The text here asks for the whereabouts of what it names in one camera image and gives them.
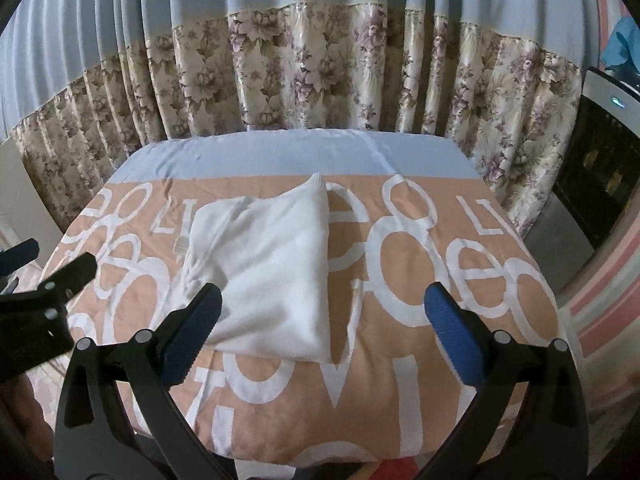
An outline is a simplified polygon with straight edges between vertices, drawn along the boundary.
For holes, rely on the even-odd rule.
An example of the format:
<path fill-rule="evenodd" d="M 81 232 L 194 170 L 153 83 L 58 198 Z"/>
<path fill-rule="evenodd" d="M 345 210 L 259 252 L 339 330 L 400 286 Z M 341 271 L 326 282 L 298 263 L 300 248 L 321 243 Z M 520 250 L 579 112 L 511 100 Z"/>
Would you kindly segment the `black appliance with light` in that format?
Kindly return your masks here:
<path fill-rule="evenodd" d="M 639 180 L 639 90 L 591 67 L 562 167 L 525 237 L 557 294 L 614 231 Z"/>

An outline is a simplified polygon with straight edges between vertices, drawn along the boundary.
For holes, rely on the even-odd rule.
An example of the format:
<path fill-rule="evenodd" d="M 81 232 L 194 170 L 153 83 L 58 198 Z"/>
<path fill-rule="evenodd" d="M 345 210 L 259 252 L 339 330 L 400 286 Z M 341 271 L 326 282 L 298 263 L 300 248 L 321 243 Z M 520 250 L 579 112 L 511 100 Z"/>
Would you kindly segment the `white board panel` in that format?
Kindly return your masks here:
<path fill-rule="evenodd" d="M 1 243 L 13 246 L 34 238 L 43 268 L 62 232 L 40 200 L 12 139 L 1 142 Z"/>

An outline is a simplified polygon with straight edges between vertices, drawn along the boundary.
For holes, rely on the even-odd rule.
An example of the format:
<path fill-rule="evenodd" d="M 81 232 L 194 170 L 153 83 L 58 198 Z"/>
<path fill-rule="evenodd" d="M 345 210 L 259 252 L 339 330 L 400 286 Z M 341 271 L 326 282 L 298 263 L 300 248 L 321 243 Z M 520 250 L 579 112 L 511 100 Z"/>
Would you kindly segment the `blue cloth item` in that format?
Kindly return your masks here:
<path fill-rule="evenodd" d="M 624 16 L 615 25 L 601 54 L 606 68 L 631 66 L 639 71 L 639 27 L 631 16 Z"/>

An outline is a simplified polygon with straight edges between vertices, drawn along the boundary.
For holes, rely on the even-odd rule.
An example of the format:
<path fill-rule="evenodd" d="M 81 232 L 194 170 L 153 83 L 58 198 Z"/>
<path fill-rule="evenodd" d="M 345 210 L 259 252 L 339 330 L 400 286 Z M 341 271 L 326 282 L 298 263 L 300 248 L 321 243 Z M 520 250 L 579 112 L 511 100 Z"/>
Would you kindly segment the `white knit sweater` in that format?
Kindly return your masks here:
<path fill-rule="evenodd" d="M 201 206 L 178 239 L 183 265 L 163 311 L 185 307 L 214 284 L 222 311 L 207 342 L 216 350 L 329 362 L 328 241 L 321 174 L 276 197 L 215 200 Z"/>

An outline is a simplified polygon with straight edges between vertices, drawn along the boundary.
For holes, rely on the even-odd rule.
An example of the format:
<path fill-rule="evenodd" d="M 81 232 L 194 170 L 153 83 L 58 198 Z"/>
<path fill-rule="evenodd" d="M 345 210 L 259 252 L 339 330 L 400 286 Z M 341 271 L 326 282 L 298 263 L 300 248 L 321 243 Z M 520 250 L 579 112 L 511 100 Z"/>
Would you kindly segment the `orange and blue bedsheet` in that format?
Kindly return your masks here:
<path fill-rule="evenodd" d="M 204 446 L 258 463 L 375 462 L 434 451 L 468 403 L 423 310 L 439 282 L 492 330 L 543 346 L 553 292 L 471 163 L 449 140 L 354 130 L 171 140 L 133 154 L 46 264 L 83 252 L 96 278 L 70 305 L 99 344 L 155 328 L 183 265 L 178 239 L 215 200 L 271 198 L 321 174 L 329 201 L 326 363 L 208 344 L 172 397 Z"/>

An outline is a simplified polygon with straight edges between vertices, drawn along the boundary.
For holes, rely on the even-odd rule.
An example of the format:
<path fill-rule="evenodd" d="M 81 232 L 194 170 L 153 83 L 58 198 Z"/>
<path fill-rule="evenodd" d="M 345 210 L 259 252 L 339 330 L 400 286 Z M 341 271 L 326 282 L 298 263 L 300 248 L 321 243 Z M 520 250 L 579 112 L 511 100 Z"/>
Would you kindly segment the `blue floral curtain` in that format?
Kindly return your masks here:
<path fill-rule="evenodd" d="M 1 34 L 1 134 L 61 228 L 152 143 L 436 134 L 526 234 L 597 36 L 597 0 L 22 0 Z"/>

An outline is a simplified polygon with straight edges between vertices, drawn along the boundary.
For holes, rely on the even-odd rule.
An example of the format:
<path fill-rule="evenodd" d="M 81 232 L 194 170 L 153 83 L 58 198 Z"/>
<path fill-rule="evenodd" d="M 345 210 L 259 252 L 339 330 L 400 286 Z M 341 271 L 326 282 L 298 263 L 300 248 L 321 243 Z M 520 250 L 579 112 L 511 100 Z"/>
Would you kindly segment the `striped pink fabric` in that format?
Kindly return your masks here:
<path fill-rule="evenodd" d="M 628 0 L 597 0 L 597 9 L 599 56 L 589 68 L 639 90 L 639 72 L 629 65 L 606 68 L 601 58 L 621 18 L 631 16 L 639 27 L 638 10 Z M 607 408 L 638 392 L 639 180 L 614 231 L 560 299 L 589 407 Z"/>

